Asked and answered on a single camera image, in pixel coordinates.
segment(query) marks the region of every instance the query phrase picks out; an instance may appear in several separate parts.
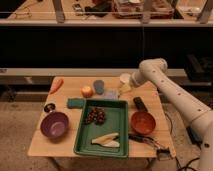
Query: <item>wooden table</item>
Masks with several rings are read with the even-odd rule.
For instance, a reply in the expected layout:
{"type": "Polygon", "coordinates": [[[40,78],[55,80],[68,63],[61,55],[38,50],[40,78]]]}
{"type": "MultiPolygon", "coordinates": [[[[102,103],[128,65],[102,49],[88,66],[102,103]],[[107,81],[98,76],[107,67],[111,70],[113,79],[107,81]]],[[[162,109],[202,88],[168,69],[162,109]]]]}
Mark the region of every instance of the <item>wooden table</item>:
{"type": "MultiPolygon", "coordinates": [[[[64,84],[56,93],[48,95],[46,104],[55,103],[57,110],[67,114],[70,119],[68,133],[62,141],[57,143],[52,143],[43,136],[40,131],[40,124],[46,114],[42,112],[28,151],[29,156],[78,157],[78,155],[74,153],[73,148],[82,110],[68,109],[66,106],[67,99],[82,97],[80,92],[81,87],[84,85],[92,86],[93,82],[97,79],[101,79],[105,82],[106,89],[117,89],[121,86],[119,77],[55,77],[52,86],[54,86],[60,78],[63,78],[64,84]]],[[[152,113],[156,119],[156,129],[150,136],[165,147],[169,147],[171,156],[175,157],[176,152],[156,87],[152,83],[147,82],[139,88],[133,89],[131,92],[120,96],[120,100],[128,101],[129,120],[131,115],[137,111],[133,103],[133,98],[136,96],[140,96],[143,99],[149,112],[152,113]]],[[[147,144],[129,140],[129,157],[156,158],[156,152],[147,144]]]]}

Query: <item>sponge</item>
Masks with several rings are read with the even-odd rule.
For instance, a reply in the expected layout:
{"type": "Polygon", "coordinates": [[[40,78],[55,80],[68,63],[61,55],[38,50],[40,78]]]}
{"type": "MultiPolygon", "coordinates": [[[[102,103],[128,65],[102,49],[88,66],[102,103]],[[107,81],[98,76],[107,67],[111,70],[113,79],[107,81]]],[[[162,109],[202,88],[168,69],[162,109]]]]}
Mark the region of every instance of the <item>sponge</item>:
{"type": "Polygon", "coordinates": [[[95,80],[93,86],[96,94],[101,95],[104,93],[104,82],[102,80],[95,80]]]}
{"type": "Polygon", "coordinates": [[[67,108],[69,109],[81,109],[84,106],[84,99],[83,98],[69,98],[67,100],[67,108]]]}

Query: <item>cable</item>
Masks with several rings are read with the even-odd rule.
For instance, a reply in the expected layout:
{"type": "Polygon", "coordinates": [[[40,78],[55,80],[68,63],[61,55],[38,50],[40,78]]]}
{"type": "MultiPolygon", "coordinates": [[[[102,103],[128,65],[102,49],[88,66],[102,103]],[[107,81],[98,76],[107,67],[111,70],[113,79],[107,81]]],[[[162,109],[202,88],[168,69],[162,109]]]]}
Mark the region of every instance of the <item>cable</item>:
{"type": "Polygon", "coordinates": [[[31,7],[31,6],[34,6],[34,5],[36,5],[36,4],[40,3],[40,2],[42,2],[42,1],[37,1],[37,2],[34,2],[34,3],[32,3],[32,4],[27,5],[27,6],[25,6],[25,7],[18,8],[17,11],[18,11],[18,10],[24,10],[24,9],[29,8],[29,7],[31,7]]]}
{"type": "Polygon", "coordinates": [[[25,7],[18,8],[16,11],[22,11],[22,10],[27,9],[27,12],[23,12],[23,13],[14,12],[14,14],[15,14],[15,19],[31,18],[31,17],[32,17],[32,13],[31,13],[29,7],[34,6],[34,5],[36,5],[36,4],[40,3],[40,2],[42,2],[42,1],[37,1],[37,2],[34,2],[34,3],[32,3],[32,4],[27,5],[27,6],[25,6],[25,7]]]}
{"type": "Polygon", "coordinates": [[[181,167],[180,169],[178,169],[178,171],[187,171],[188,169],[191,169],[191,170],[193,170],[193,171],[197,171],[196,169],[190,167],[190,164],[192,164],[192,162],[194,162],[194,161],[196,161],[196,160],[199,160],[199,159],[200,159],[199,157],[196,157],[196,158],[190,160],[190,161],[186,164],[186,166],[181,167]]]}
{"type": "Polygon", "coordinates": [[[169,115],[165,112],[165,116],[167,117],[167,119],[170,122],[170,134],[172,134],[173,132],[173,123],[172,123],[172,119],[169,117],[169,115]]]}
{"type": "Polygon", "coordinates": [[[179,160],[178,160],[177,157],[175,157],[175,160],[176,160],[177,169],[178,169],[178,171],[179,171],[179,169],[181,169],[180,162],[179,162],[179,160]]]}

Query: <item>carrot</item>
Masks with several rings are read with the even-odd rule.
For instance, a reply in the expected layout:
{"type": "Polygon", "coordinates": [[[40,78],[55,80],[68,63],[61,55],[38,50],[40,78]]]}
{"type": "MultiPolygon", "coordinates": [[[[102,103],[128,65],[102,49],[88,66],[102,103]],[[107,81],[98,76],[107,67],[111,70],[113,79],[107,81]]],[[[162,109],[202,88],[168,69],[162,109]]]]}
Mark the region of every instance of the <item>carrot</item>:
{"type": "Polygon", "coordinates": [[[64,83],[64,80],[61,78],[59,79],[50,89],[50,92],[49,94],[53,94],[55,93],[56,91],[58,91],[58,89],[63,85],[64,83]]]}

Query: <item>table leg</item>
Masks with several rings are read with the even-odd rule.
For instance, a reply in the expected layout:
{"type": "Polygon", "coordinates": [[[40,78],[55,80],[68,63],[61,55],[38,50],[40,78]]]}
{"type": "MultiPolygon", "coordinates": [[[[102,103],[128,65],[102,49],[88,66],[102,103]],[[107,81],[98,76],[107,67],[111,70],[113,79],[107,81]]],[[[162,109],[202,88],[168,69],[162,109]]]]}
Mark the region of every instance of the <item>table leg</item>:
{"type": "Polygon", "coordinates": [[[146,170],[151,169],[155,162],[156,162],[156,158],[152,158],[151,161],[149,161],[148,165],[146,166],[146,170]]]}
{"type": "Polygon", "coordinates": [[[54,159],[54,157],[46,157],[46,159],[52,163],[52,165],[56,168],[56,170],[60,171],[61,166],[57,163],[57,161],[54,159]]]}

